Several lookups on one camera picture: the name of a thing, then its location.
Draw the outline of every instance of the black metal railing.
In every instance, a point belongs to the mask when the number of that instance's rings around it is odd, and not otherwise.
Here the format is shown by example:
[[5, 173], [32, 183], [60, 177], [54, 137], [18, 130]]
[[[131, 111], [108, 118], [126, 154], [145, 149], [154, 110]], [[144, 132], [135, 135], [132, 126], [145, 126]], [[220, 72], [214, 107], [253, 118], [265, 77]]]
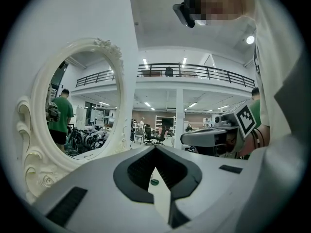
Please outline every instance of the black metal railing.
[[80, 78], [77, 80], [76, 87], [87, 85], [91, 83], [98, 83], [101, 81], [113, 81], [115, 79], [115, 75], [111, 70], [94, 73], [92, 75], [88, 75], [86, 77]]
[[[141, 64], [138, 67], [137, 77], [188, 77], [209, 80], [214, 79], [255, 88], [254, 80], [243, 75], [218, 68], [192, 64], [154, 63], [148, 64], [147, 66]], [[114, 79], [115, 76], [113, 72], [107, 70], [78, 79], [76, 87], [102, 81], [113, 81]]]
[[230, 83], [241, 84], [245, 87], [255, 88], [254, 80], [243, 75], [214, 68], [192, 64], [180, 63], [153, 63], [141, 64], [137, 77], [189, 77], [201, 79], [216, 79]]

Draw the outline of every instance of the ceiling light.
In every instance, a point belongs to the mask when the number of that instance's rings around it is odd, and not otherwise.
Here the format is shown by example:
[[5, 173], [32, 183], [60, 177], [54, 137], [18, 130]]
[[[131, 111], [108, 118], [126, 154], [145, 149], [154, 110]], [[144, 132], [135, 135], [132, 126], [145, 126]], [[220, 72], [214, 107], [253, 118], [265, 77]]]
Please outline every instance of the ceiling light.
[[223, 109], [223, 108], [226, 108], [226, 107], [229, 107], [229, 105], [226, 105], [226, 106], [220, 107], [220, 108], [218, 108], [218, 110]]
[[247, 42], [248, 44], [252, 44], [254, 41], [255, 41], [255, 38], [254, 38], [252, 35], [249, 36], [249, 37], [246, 39], [246, 42]]
[[110, 104], [107, 104], [107, 103], [103, 103], [103, 102], [98, 102], [98, 103], [102, 103], [102, 104], [104, 104], [104, 105], [108, 105], [108, 106], [110, 106]]
[[193, 106], [195, 106], [197, 103], [193, 103], [192, 105], [190, 105], [188, 108], [191, 108]]
[[185, 64], [186, 61], [187, 61], [187, 58], [185, 57], [184, 60], [183, 60], [183, 64]]
[[145, 64], [145, 67], [148, 69], [149, 67], [147, 66], [147, 60], [146, 59], [142, 59], [144, 64]]

